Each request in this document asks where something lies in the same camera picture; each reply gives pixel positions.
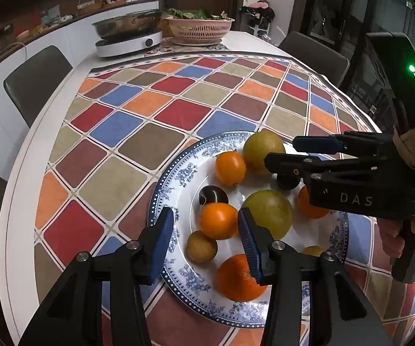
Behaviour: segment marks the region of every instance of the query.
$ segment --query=screw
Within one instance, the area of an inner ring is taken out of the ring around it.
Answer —
[[[284,249],[284,248],[286,247],[286,244],[285,244],[283,241],[273,241],[273,242],[271,243],[271,246],[272,246],[274,249],[277,249],[277,250],[282,250],[282,249]]]
[[[87,252],[80,252],[79,254],[76,255],[76,260],[78,260],[79,262],[85,262],[88,259],[89,259],[89,254]]]
[[[139,243],[139,241],[136,241],[136,240],[133,239],[133,240],[129,241],[128,243],[126,243],[126,247],[128,249],[138,249],[140,247],[140,243]]]
[[[323,255],[325,260],[328,260],[329,262],[334,261],[334,257],[331,255],[330,252],[323,252],[322,255]]]

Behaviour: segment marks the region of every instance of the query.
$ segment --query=stainless steel pot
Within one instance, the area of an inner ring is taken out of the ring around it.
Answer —
[[[125,38],[156,29],[162,13],[159,9],[139,11],[101,20],[92,25],[102,39]]]

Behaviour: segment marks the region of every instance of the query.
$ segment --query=plastic basket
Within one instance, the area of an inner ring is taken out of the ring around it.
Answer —
[[[168,19],[176,38],[192,43],[208,43],[223,38],[231,29],[231,20]]]

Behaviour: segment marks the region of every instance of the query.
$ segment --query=blue and white plate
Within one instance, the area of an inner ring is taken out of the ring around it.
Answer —
[[[236,188],[223,187],[215,178],[215,158],[222,152],[241,152],[251,132],[235,131],[208,137],[183,151],[162,174],[151,198],[148,223],[153,225],[164,206],[174,211],[174,231],[166,255],[162,276],[174,294],[193,311],[213,321],[232,327],[262,328],[268,312],[271,287],[257,299],[242,303],[232,302],[215,290],[214,277],[218,267],[235,254],[244,253],[239,236],[218,241],[218,253],[213,261],[194,264],[185,255],[188,236],[199,229],[197,214],[199,190],[206,185],[216,185],[225,190],[229,202],[236,209],[253,192],[261,189],[279,189],[275,180],[246,174]],[[285,143],[287,153],[297,154]],[[297,209],[297,195],[301,183],[287,198],[293,206],[293,223],[282,239],[297,251],[318,245],[333,251],[345,260],[348,247],[348,217],[343,212],[332,211],[319,220],[303,216]],[[310,315],[308,283],[302,287],[302,315]]]

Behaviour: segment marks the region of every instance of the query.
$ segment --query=orange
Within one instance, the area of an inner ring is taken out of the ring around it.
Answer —
[[[297,206],[304,215],[311,219],[320,219],[321,217],[326,216],[330,211],[329,209],[312,206],[310,204],[310,197],[306,186],[302,187],[299,192]]]
[[[238,211],[226,203],[209,203],[200,211],[201,231],[211,239],[229,239],[238,233]]]
[[[245,174],[246,163],[238,152],[223,152],[215,159],[215,175],[223,185],[236,186],[241,183]]]
[[[266,286],[260,286],[249,273],[245,254],[234,255],[225,260],[215,274],[219,293],[234,302],[248,302],[262,295]]]

